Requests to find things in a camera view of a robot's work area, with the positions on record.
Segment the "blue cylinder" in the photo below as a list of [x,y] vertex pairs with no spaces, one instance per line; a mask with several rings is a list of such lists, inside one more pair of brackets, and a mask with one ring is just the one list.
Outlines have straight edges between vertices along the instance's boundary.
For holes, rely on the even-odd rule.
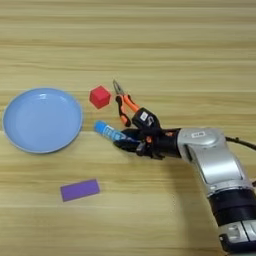
[[109,126],[107,123],[103,121],[97,121],[94,124],[94,131],[103,135],[104,137],[115,141],[115,140],[132,140],[135,141],[134,139],[127,137],[125,134],[122,132],[114,129],[113,127]]

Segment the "purple block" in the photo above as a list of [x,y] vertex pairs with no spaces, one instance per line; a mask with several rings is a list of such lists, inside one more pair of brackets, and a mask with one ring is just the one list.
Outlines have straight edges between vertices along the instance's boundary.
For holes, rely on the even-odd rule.
[[94,195],[100,192],[97,180],[87,180],[60,188],[63,202]]

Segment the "red block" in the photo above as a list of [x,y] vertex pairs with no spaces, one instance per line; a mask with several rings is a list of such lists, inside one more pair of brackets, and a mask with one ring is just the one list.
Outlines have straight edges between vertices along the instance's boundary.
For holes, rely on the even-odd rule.
[[111,94],[103,86],[98,86],[90,92],[90,102],[97,109],[108,105],[110,97]]

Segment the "wood grain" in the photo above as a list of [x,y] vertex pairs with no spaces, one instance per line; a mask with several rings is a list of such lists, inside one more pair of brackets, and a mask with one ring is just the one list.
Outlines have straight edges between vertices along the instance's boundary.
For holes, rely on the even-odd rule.
[[[34,156],[0,131],[4,256],[222,255],[197,173],[176,159],[120,152],[95,134],[122,129],[117,106],[88,101],[119,81],[164,127],[212,126],[256,142],[253,0],[1,0],[0,110],[18,93],[72,93],[86,119],[66,149]],[[255,153],[231,145],[255,178]],[[101,194],[62,203],[63,184],[96,178]]]

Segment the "plate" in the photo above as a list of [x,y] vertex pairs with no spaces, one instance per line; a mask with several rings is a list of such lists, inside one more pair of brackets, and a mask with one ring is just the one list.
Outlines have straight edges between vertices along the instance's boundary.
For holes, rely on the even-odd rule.
[[80,104],[52,88],[26,91],[14,98],[3,115],[7,138],[30,153],[50,153],[71,143],[82,127]]

